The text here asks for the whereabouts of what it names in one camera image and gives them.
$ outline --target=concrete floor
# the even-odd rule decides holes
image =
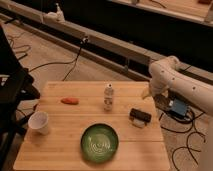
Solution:
[[[53,62],[53,61],[71,61],[76,57],[76,53],[73,53],[63,47],[60,47],[52,42],[49,42],[39,36],[36,35],[36,32],[30,33],[21,27],[17,27],[13,24],[4,25],[3,28],[5,30],[6,35],[10,36],[19,36],[21,37],[14,39],[15,47],[21,45],[30,45],[31,50],[28,52],[28,56],[22,59],[20,62],[24,67],[32,69],[40,64]],[[35,70],[31,73],[31,75],[35,78],[34,85],[38,88],[39,91],[42,91],[44,84],[46,81],[50,80],[62,80],[68,70],[70,69],[70,65],[49,65],[38,70]],[[87,81],[102,81],[102,80],[117,80],[117,81],[129,81],[131,80],[128,77],[125,77],[121,74],[113,72],[91,60],[85,59],[80,56],[76,68],[69,74],[67,80],[87,80]],[[36,101],[31,101],[27,103],[22,103],[19,108],[26,109],[23,110],[25,113],[31,111],[28,109],[32,107]],[[196,120],[196,126],[199,131],[204,132],[206,130],[208,124],[208,116],[203,116]],[[189,127],[189,125],[182,125],[174,122],[169,117],[164,116],[161,120],[161,125],[164,127],[173,129],[173,130],[185,130]],[[176,134],[171,133],[166,130],[162,130],[165,145],[168,151],[168,156],[171,162],[171,171],[174,171],[175,168],[172,164],[172,151],[180,146],[185,146],[187,134]],[[12,165],[17,155],[18,149],[21,144],[22,137],[16,136],[13,146],[11,147],[8,158],[5,162],[3,171],[12,171]],[[190,139],[190,144],[192,147],[201,149],[203,144],[202,138],[195,135]],[[197,168],[197,165],[192,160],[187,150],[180,150],[175,155],[175,162],[181,171],[194,171]]]

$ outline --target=orange vegetable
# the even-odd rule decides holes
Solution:
[[[74,98],[74,97],[66,97],[61,99],[61,102],[64,104],[77,105],[79,103],[79,100],[78,98]]]

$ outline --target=white object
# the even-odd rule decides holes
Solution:
[[[53,20],[58,20],[58,14],[55,12],[49,12],[46,14],[47,18],[53,19]]]
[[[107,84],[104,90],[104,109],[107,111],[112,110],[113,96],[114,96],[114,90],[112,88],[112,85]]]
[[[61,10],[60,6],[58,3],[56,3],[56,6],[57,6],[57,15],[58,15],[58,21],[59,22],[65,22],[65,19],[64,19],[64,13],[63,11]]]
[[[144,128],[146,126],[145,122],[136,118],[133,119],[132,124],[138,128]]]
[[[152,96],[171,89],[213,116],[213,86],[187,77],[177,72],[180,66],[178,58],[172,56],[153,62],[149,66],[152,75],[150,93]],[[213,168],[213,121],[210,122],[206,142],[200,154],[198,171],[211,171]]]
[[[49,117],[46,112],[37,111],[29,118],[28,126],[43,135],[47,135],[50,132],[48,121]]]

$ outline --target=black stand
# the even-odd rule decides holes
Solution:
[[[28,115],[24,117],[23,119],[17,121],[17,123],[14,123],[12,125],[11,130],[7,133],[5,140],[2,140],[2,145],[0,149],[0,171],[2,171],[2,167],[4,165],[4,162],[6,160],[7,154],[9,152],[10,146],[13,143],[13,139],[16,133],[18,133],[21,136],[24,136],[26,134],[27,130],[23,128],[22,126],[27,123],[30,116],[31,115]]]

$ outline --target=power cord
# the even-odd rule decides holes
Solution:
[[[89,41],[89,39],[86,38],[86,37],[84,37],[84,38],[81,40],[81,42],[80,42],[80,48],[79,48],[79,51],[78,51],[78,53],[77,53],[77,56],[76,56],[76,58],[73,59],[72,61],[70,61],[70,62],[60,62],[60,61],[58,61],[58,62],[48,62],[48,63],[39,65],[39,66],[37,66],[37,67],[35,67],[35,68],[29,70],[29,72],[33,72],[33,71],[35,71],[35,70],[37,70],[37,69],[39,69],[39,68],[41,68],[41,67],[47,66],[47,65],[64,65],[64,64],[65,64],[65,65],[69,65],[69,64],[73,64],[73,63],[74,63],[74,66],[69,70],[69,72],[68,72],[68,73],[65,75],[65,77],[62,79],[63,81],[65,81],[66,78],[68,77],[68,75],[69,75],[69,74],[74,70],[74,68],[76,67],[76,64],[77,64],[79,55],[80,55],[80,53],[81,53],[81,50],[82,50],[82,48],[83,48],[83,45],[85,45],[86,43],[88,43],[88,41]]]
[[[170,117],[171,119],[175,120],[176,122],[178,122],[180,124],[191,124],[191,126],[188,129],[186,129],[185,131],[172,130],[172,129],[166,128],[162,125],[161,125],[161,128],[166,131],[169,131],[172,133],[177,133],[177,134],[185,134],[185,133],[190,132],[193,128],[193,121],[195,120],[195,114],[192,112],[189,112],[189,113],[191,114],[191,116],[187,116],[188,118],[190,118],[189,120],[185,120],[185,119],[180,120],[179,118],[176,118],[175,116],[170,115],[169,112],[167,112],[167,111],[164,111],[159,118],[159,120],[161,120],[163,118],[163,116],[166,114],[168,117]]]
[[[156,3],[158,5],[160,5],[162,8],[166,9],[166,6],[163,5],[162,3],[158,2],[158,1],[155,1],[155,0],[149,0],[150,2],[153,2],[153,3]]]
[[[72,68],[70,68],[70,70],[68,71],[68,73],[65,75],[65,77],[62,79],[62,81],[65,81],[66,79],[67,79],[67,77],[69,76],[69,74],[75,69],[75,67],[76,67],[76,64],[77,64],[77,61],[78,61],[78,58],[79,58],[79,55],[81,54],[81,50],[82,50],[82,48],[83,48],[83,45],[84,44],[86,44],[86,43],[88,43],[88,41],[89,41],[89,39],[88,39],[88,37],[84,37],[83,39],[82,39],[82,41],[80,42],[80,48],[79,48],[79,51],[78,51],[78,53],[77,53],[77,56],[76,56],[76,58],[75,58],[75,63],[74,63],[74,66],[72,67]]]
[[[10,44],[10,47],[13,49],[13,52],[15,53],[18,60],[22,60],[23,58],[25,58],[28,55],[27,52],[30,51],[30,49],[31,49],[30,45],[22,45],[22,46],[14,47],[14,44],[15,44],[14,39],[19,39],[24,33],[26,33],[26,32],[22,32],[18,36],[7,35],[7,39]]]
[[[197,120],[198,118],[200,118],[201,116],[203,116],[205,113],[202,112],[202,113],[199,114],[198,116],[195,116],[195,112],[194,112],[191,108],[189,108],[189,112],[190,112],[192,118],[191,118],[191,120],[190,120],[190,122],[189,122],[189,124],[191,123],[191,127],[190,127],[188,130],[180,132],[180,131],[175,131],[175,130],[171,130],[171,129],[168,129],[168,128],[164,128],[164,127],[163,127],[163,129],[165,129],[165,130],[167,130],[167,131],[169,131],[169,132],[172,132],[172,133],[188,133],[188,132],[191,131],[192,128],[194,128],[194,130],[195,130],[194,132],[191,132],[191,133],[187,136],[187,138],[186,138],[186,146],[178,147],[178,148],[176,148],[176,149],[172,152],[172,163],[173,163],[173,165],[174,165],[174,167],[175,167],[175,169],[176,169],[177,171],[180,171],[180,169],[177,167],[176,162],[175,162],[175,154],[176,154],[176,152],[179,151],[179,150],[181,150],[181,149],[187,149],[187,151],[189,152],[189,154],[190,154],[190,156],[192,157],[193,161],[194,161],[196,164],[198,164],[198,161],[197,161],[197,159],[195,158],[193,152],[201,152],[201,150],[194,149],[194,148],[190,147],[190,145],[189,145],[189,140],[190,140],[190,138],[191,138],[193,135],[197,134],[197,135],[199,135],[199,136],[204,140],[204,142],[205,142],[205,135],[204,135],[203,133],[201,133],[200,131],[198,131],[197,128],[196,128],[196,125],[195,125],[196,120]],[[163,113],[161,114],[161,116],[159,117],[159,120],[161,120],[162,117],[163,117],[164,115],[165,115],[165,113],[163,112]]]

